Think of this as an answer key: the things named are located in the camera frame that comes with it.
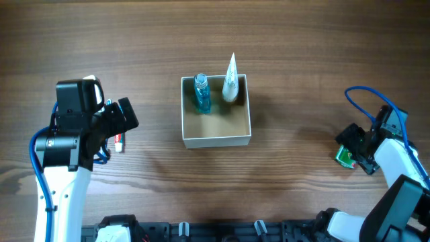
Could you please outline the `white Pantene tube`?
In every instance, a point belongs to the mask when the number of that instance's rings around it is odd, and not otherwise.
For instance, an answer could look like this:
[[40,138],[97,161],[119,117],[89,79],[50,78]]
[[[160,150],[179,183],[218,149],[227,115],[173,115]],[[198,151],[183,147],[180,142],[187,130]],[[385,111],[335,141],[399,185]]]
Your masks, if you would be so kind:
[[222,97],[224,101],[232,103],[236,100],[239,93],[239,78],[237,73],[237,64],[234,53],[231,56],[229,66],[225,75],[222,88]]

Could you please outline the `green soap box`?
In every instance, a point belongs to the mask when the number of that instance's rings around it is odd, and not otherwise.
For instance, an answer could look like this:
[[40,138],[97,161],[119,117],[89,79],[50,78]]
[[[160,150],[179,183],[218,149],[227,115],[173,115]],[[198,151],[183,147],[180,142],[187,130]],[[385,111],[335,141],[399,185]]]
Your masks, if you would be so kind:
[[355,169],[356,161],[353,160],[351,156],[351,152],[346,147],[341,145],[335,156],[335,161],[345,168]]

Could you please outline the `blue Listerine mouthwash bottle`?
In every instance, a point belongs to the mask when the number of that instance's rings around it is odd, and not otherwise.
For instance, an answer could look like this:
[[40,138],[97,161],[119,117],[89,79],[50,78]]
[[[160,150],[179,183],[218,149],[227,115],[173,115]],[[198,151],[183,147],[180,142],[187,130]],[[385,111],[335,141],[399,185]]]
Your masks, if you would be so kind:
[[203,114],[209,114],[211,112],[211,100],[207,76],[203,73],[197,74],[194,77],[193,86],[196,93],[198,110]]

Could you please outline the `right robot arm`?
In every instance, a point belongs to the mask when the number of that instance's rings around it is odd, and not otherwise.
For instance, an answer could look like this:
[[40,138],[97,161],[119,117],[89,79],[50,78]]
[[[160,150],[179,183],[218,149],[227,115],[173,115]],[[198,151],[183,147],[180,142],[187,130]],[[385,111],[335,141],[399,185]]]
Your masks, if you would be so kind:
[[336,160],[351,162],[368,175],[381,170],[388,190],[371,212],[353,216],[328,208],[320,212],[310,232],[313,241],[428,241],[429,185],[407,152],[400,123],[407,112],[384,105],[368,131],[353,123],[336,137]]

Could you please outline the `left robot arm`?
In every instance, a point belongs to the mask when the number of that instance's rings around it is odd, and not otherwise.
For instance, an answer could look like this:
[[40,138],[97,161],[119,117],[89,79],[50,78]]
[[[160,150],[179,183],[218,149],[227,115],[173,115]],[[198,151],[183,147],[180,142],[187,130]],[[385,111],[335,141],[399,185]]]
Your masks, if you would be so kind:
[[110,159],[109,138],[138,127],[128,98],[107,104],[90,75],[59,81],[50,123],[30,140],[38,190],[35,241],[79,241],[83,207],[95,164]]

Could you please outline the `red white toothpaste tube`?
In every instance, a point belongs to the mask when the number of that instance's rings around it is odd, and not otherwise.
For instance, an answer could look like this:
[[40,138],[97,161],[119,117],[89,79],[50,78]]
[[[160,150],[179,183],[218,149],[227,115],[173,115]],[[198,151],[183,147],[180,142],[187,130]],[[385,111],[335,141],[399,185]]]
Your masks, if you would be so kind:
[[115,152],[117,153],[124,152],[124,133],[115,135],[114,146],[115,146]]

